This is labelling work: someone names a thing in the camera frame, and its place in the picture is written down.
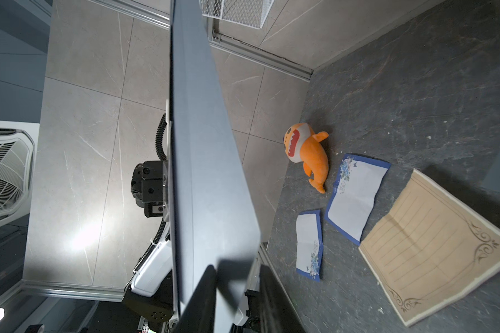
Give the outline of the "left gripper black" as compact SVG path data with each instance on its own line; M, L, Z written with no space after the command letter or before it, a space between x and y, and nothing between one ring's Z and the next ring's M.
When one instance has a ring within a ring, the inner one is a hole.
M163 217L167 210L168 162L145 161L138 164L131 179L131 193L147 218Z

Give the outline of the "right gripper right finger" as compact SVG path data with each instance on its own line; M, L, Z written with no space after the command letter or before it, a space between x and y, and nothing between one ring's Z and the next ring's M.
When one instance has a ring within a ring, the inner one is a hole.
M273 270L269 266L262 265L259 279L261 332L305 333L290 299Z

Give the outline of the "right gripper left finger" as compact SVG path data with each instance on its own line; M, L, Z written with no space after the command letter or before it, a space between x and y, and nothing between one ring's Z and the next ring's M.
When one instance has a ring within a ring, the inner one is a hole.
M172 330L175 333L213 333L217 299L217 272L207 266L183 315Z

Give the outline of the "white blue letter paper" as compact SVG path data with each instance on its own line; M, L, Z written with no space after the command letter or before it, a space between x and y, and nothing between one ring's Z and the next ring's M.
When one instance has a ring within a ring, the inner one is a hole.
M320 281L324 245L320 211L302 212L296 220L297 272L313 281Z

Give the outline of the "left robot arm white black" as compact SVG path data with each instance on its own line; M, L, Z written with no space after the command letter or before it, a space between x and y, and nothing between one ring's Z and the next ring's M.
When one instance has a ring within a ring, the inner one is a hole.
M148 219L160 225L144 255L133 269L122 303L151 326L166 323L174 315L173 259L169 230L168 162L138 164L131 180L131 193Z

